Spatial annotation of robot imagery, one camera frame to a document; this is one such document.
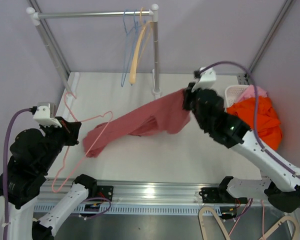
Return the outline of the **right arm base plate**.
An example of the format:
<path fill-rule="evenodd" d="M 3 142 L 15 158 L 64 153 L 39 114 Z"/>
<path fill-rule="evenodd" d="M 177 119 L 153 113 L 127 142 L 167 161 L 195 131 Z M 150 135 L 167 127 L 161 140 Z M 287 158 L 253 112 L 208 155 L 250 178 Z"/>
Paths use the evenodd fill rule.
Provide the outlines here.
<path fill-rule="evenodd" d="M 198 194 L 205 204 L 247 204 L 246 197 L 234 198 L 221 187 L 202 187 Z"/>

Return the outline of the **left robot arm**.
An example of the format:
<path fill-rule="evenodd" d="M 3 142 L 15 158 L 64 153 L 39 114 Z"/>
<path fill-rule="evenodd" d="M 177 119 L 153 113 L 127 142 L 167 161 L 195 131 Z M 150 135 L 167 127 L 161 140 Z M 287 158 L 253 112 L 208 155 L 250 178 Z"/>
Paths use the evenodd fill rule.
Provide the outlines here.
<path fill-rule="evenodd" d="M 33 221 L 41 186 L 48 171 L 65 146 L 78 142 L 81 122 L 68 122 L 56 117 L 56 126 L 21 131 L 9 145 L 16 120 L 9 122 L 3 150 L 3 173 L 0 176 L 0 227 L 5 240 L 52 240 L 57 231 L 85 201 L 97 197 L 97 180 L 81 174 L 66 196 L 42 220 Z"/>

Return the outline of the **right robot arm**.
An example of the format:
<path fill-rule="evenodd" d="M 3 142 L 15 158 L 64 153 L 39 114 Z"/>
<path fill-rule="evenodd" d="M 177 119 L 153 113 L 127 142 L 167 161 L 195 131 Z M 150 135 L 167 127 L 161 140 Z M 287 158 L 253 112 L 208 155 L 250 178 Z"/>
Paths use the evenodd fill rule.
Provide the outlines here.
<path fill-rule="evenodd" d="M 300 168 L 257 139 L 239 117 L 225 112 L 224 99 L 215 90 L 195 85 L 190 82 L 183 91 L 183 109 L 192 111 L 200 129 L 215 142 L 245 157 L 267 177 L 246 180 L 226 176 L 217 188 L 218 199 L 222 203 L 241 198 L 266 200 L 285 213 L 300 208 Z"/>

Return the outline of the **salmon pink t shirt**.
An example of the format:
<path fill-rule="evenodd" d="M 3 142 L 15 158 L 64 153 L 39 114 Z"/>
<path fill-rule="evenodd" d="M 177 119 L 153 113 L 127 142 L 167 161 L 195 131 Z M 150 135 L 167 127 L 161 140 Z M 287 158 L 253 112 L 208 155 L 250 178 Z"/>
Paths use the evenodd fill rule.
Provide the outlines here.
<path fill-rule="evenodd" d="M 190 121 L 190 112 L 183 109 L 184 89 L 153 100 L 110 122 L 103 122 L 83 139 L 88 158 L 97 157 L 111 142 L 126 136 L 148 137 L 167 132 L 179 133 Z"/>

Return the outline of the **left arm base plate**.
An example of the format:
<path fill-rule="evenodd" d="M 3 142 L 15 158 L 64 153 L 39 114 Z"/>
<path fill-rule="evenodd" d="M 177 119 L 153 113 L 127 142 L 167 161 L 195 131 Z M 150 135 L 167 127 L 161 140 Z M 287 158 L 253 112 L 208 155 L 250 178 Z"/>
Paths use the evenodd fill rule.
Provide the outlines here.
<path fill-rule="evenodd" d="M 97 185 L 89 190 L 89 198 L 106 198 L 110 202 L 113 200 L 114 187 L 112 185 Z"/>

